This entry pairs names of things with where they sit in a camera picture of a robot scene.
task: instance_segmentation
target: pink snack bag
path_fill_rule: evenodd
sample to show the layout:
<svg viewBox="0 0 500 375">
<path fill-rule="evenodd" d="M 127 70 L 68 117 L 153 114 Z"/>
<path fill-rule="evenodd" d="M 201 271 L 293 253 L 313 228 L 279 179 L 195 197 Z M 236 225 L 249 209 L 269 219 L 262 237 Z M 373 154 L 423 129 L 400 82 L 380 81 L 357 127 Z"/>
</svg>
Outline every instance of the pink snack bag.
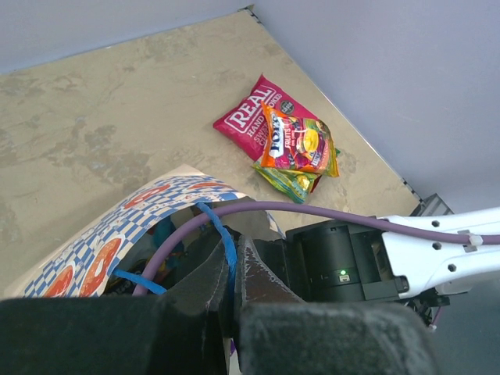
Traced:
<svg viewBox="0 0 500 375">
<path fill-rule="evenodd" d="M 285 115 L 318 120 L 289 94 L 261 75 L 250 95 L 213 123 L 215 129 L 243 148 L 254 161 L 263 154 L 268 133 L 261 102 L 279 109 Z"/>
</svg>

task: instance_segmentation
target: blue strap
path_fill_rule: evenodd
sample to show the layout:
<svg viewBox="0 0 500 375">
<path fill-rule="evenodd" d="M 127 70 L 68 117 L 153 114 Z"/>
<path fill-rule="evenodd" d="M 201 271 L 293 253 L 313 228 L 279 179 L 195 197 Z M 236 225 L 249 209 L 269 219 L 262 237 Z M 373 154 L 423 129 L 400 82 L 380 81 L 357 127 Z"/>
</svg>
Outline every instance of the blue strap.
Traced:
<svg viewBox="0 0 500 375">
<path fill-rule="evenodd" d="M 154 281 L 150 281 L 150 280 L 142 277 L 141 275 L 136 275 L 135 273 L 131 273 L 131 272 L 123 271 L 123 270 L 117 270 L 117 269 L 114 269 L 112 274 L 115 275 L 116 277 L 121 277 L 122 279 L 126 279 L 129 281 L 132 281 L 135 284 L 139 284 L 139 285 L 143 286 L 144 288 L 149 289 L 150 291 L 152 291 L 156 295 L 162 295 L 163 293 L 166 292 L 166 289 L 164 287 L 162 287 L 161 285 L 158 285 Z"/>
<path fill-rule="evenodd" d="M 238 256 L 234 247 L 233 238 L 226 228 L 224 228 L 219 217 L 203 202 L 199 202 L 196 206 L 211 219 L 213 226 L 217 229 L 222 237 L 224 249 L 226 251 L 227 265 L 229 266 L 229 286 L 230 295 L 234 293 L 234 280 L 236 279 L 236 265 L 238 264 Z"/>
</svg>

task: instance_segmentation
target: white wall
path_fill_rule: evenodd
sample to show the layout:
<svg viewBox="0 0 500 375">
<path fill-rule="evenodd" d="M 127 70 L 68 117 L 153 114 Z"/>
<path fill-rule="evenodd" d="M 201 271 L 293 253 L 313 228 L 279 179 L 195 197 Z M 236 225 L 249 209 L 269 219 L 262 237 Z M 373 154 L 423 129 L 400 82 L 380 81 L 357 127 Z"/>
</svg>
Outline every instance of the white wall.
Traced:
<svg viewBox="0 0 500 375">
<path fill-rule="evenodd" d="M 500 2 L 257 0 L 254 11 L 422 196 L 455 211 L 500 205 Z"/>
<path fill-rule="evenodd" d="M 245 0 L 3 0 L 0 73 L 235 12 Z"/>
</svg>

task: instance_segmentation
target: table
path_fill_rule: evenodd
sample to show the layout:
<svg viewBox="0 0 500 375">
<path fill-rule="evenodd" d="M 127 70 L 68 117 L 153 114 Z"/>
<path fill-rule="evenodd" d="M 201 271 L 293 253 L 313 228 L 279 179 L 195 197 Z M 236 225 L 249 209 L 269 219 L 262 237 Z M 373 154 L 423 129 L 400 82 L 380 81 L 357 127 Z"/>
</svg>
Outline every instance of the table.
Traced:
<svg viewBox="0 0 500 375">
<path fill-rule="evenodd" d="M 147 181 L 183 164 L 288 200 L 212 128 L 261 73 L 328 124 L 339 178 L 309 204 L 383 216 L 417 200 L 247 12 L 0 76 L 0 291 Z M 283 230 L 320 218 L 277 212 Z"/>
</svg>

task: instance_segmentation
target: chip bag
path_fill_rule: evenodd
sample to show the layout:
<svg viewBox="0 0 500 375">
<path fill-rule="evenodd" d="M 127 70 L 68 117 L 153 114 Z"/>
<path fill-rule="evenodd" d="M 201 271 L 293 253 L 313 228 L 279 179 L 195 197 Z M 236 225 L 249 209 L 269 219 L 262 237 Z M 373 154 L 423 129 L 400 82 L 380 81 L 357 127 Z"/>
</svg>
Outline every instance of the chip bag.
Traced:
<svg viewBox="0 0 500 375">
<path fill-rule="evenodd" d="M 261 102 L 278 108 L 288 115 L 308 119 L 316 118 L 281 87 L 261 75 L 250 95 L 243 98 L 240 104 L 213 123 L 216 130 L 229 137 L 253 161 L 263 154 L 267 139 L 267 124 Z"/>
<path fill-rule="evenodd" d="M 295 203 L 302 204 L 313 191 L 315 182 L 321 178 L 319 174 L 298 172 L 296 170 L 277 170 L 275 168 L 262 168 L 260 160 L 253 164 L 259 172 L 277 190 L 286 194 Z"/>
<path fill-rule="evenodd" d="M 262 102 L 269 134 L 262 167 L 338 177 L 334 139 L 321 120 L 287 116 Z"/>
</svg>

